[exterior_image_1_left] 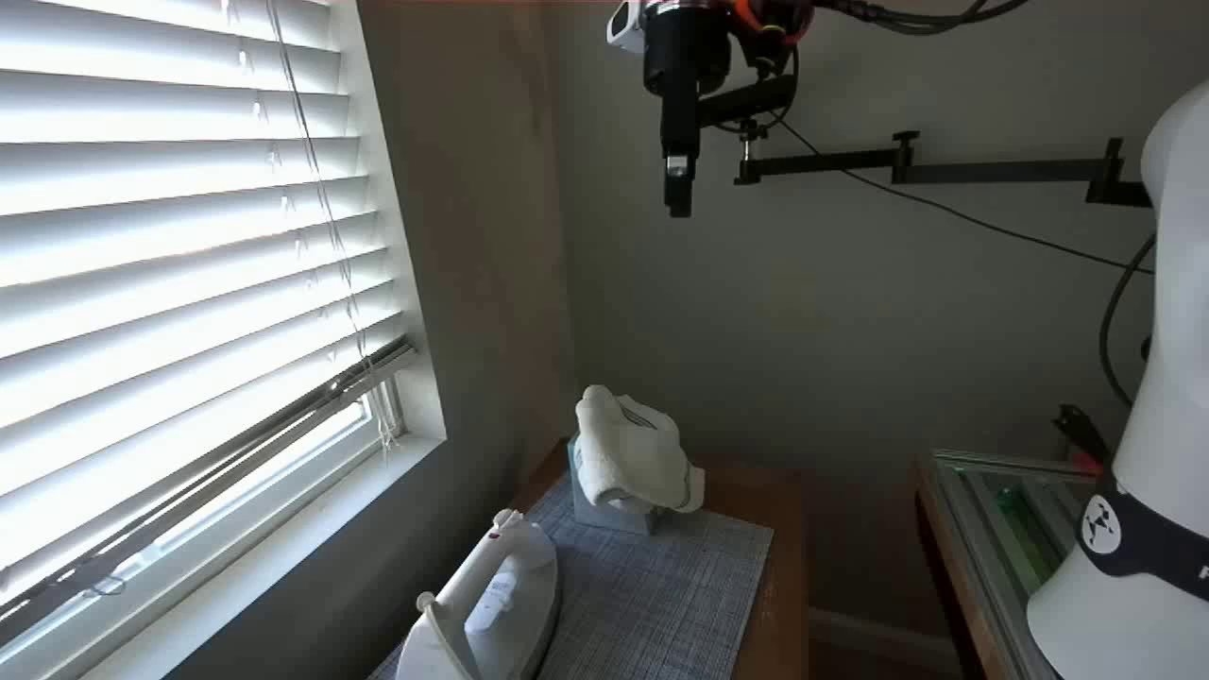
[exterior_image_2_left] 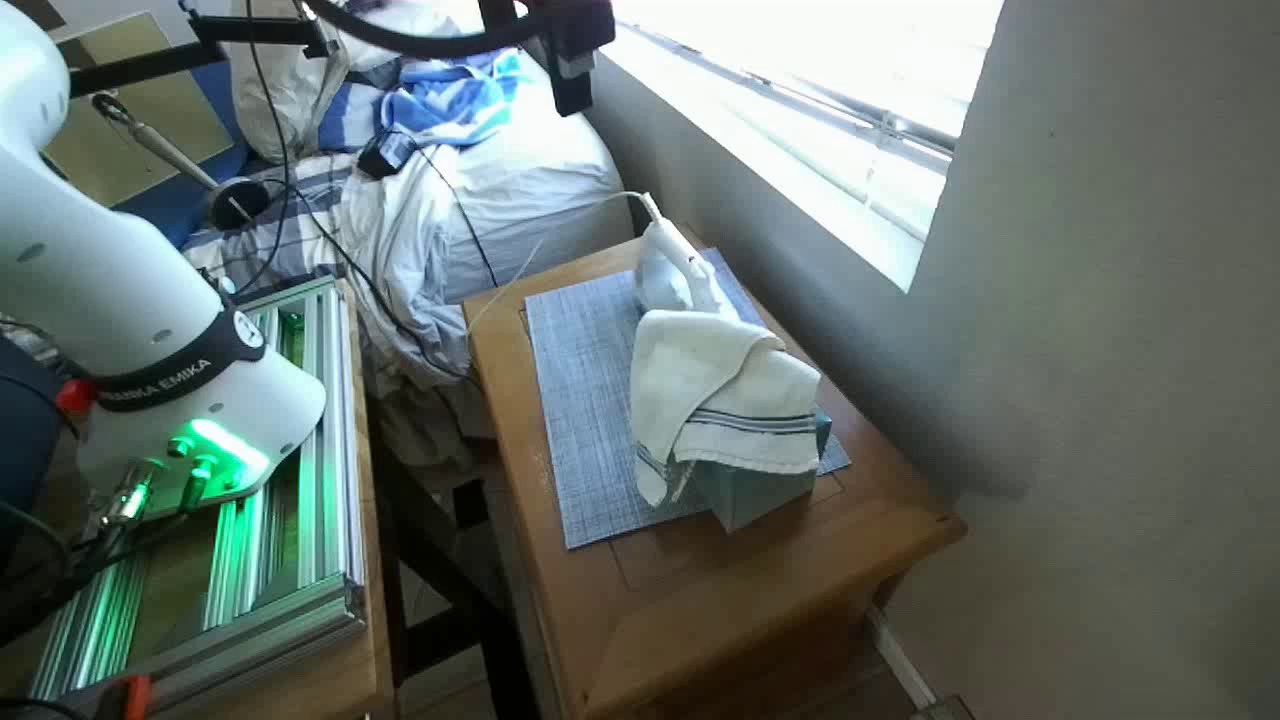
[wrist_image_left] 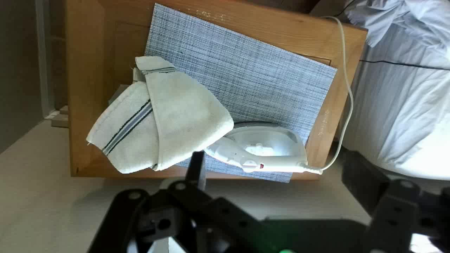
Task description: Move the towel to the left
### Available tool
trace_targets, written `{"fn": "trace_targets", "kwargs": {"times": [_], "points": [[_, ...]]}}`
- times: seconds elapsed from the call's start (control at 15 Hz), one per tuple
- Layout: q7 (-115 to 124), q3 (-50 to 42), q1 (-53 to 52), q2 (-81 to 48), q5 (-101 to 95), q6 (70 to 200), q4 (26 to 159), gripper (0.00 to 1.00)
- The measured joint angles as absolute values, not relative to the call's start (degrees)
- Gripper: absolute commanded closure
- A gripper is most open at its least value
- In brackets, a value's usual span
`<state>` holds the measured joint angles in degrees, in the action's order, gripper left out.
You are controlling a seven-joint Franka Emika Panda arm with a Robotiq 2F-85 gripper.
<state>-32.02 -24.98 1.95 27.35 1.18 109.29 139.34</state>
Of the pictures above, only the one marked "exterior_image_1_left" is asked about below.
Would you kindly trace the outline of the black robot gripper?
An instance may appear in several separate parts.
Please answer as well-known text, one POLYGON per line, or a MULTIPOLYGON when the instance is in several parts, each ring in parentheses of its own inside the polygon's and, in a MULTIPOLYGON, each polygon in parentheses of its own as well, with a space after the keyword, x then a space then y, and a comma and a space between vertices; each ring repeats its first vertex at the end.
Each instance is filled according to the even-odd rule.
MULTIPOLYGON (((612 47, 641 60, 641 86, 664 101, 696 106, 707 125, 790 109, 796 90, 796 42, 811 0, 621 0, 606 22, 612 47)), ((691 130, 664 127, 664 206, 691 215, 691 130)))

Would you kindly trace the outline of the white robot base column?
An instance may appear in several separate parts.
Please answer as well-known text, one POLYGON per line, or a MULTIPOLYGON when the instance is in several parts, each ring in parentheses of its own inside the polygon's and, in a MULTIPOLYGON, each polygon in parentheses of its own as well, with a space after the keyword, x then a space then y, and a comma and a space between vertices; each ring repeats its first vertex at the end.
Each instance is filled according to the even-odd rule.
POLYGON ((1060 680, 1209 680, 1209 81, 1149 130, 1151 351, 1076 548, 1029 598, 1060 680))

